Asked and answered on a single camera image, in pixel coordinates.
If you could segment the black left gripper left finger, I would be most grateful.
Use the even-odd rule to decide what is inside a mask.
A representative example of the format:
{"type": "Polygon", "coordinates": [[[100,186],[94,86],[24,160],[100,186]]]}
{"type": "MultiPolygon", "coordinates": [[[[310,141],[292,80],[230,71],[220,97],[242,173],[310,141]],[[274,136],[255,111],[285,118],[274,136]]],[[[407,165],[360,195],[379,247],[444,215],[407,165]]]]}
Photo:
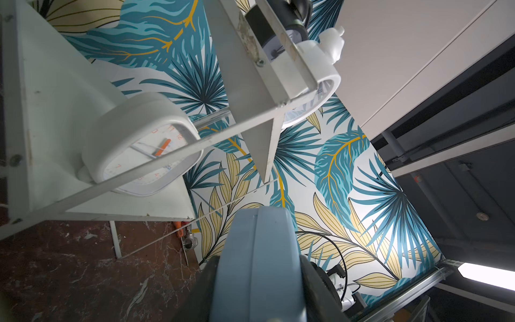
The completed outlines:
{"type": "Polygon", "coordinates": [[[209,321],[213,302],[219,256],[213,256],[172,321],[209,321]]]}

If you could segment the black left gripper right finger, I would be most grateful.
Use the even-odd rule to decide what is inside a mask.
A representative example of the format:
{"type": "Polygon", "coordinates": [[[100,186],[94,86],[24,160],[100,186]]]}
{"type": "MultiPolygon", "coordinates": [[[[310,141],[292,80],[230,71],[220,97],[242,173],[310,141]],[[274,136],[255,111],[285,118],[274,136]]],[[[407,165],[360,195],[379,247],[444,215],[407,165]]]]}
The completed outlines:
{"type": "Polygon", "coordinates": [[[307,321],[350,322],[328,275],[306,256],[300,255],[307,321]]]}

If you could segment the blue square alarm clock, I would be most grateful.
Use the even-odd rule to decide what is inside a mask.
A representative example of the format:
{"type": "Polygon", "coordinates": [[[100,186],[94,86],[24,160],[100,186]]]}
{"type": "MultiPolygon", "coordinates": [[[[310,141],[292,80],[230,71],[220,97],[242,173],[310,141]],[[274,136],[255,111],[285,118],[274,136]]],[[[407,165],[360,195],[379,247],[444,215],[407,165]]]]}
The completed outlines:
{"type": "Polygon", "coordinates": [[[210,321],[306,321],[299,246],[284,208],[240,209],[219,259],[210,321]]]}

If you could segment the white square alarm clock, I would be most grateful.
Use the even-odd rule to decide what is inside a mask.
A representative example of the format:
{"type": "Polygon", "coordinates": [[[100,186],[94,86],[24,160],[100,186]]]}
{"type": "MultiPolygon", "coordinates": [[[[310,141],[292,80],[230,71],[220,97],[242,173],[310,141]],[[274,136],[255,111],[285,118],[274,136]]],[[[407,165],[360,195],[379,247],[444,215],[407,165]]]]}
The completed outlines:
{"type": "Polygon", "coordinates": [[[184,111],[160,93],[135,95],[88,132],[77,177],[100,183],[200,140],[184,111]]]}

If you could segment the white round alarm clock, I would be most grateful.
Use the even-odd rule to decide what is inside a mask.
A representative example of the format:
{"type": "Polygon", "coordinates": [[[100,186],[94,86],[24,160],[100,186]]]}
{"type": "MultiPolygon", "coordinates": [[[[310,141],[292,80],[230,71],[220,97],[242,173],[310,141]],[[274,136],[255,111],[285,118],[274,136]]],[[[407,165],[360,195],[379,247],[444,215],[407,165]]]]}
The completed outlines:
{"type": "Polygon", "coordinates": [[[342,26],[319,34],[319,40],[305,40],[294,49],[283,48],[272,62],[281,84],[292,97],[287,104],[282,129],[295,126],[325,104],[341,83],[335,68],[345,44],[342,26]]]}

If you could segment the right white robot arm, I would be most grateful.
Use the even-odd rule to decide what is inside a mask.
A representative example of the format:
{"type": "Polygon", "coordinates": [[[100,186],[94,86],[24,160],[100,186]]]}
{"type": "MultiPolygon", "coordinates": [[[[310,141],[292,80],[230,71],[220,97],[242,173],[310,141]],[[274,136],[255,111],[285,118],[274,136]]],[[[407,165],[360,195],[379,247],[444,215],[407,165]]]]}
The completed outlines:
{"type": "Polygon", "coordinates": [[[352,317],[367,307],[359,292],[360,286],[358,285],[354,291],[351,289],[351,284],[347,280],[347,273],[339,264],[329,270],[322,270],[321,276],[342,312],[352,317]]]}

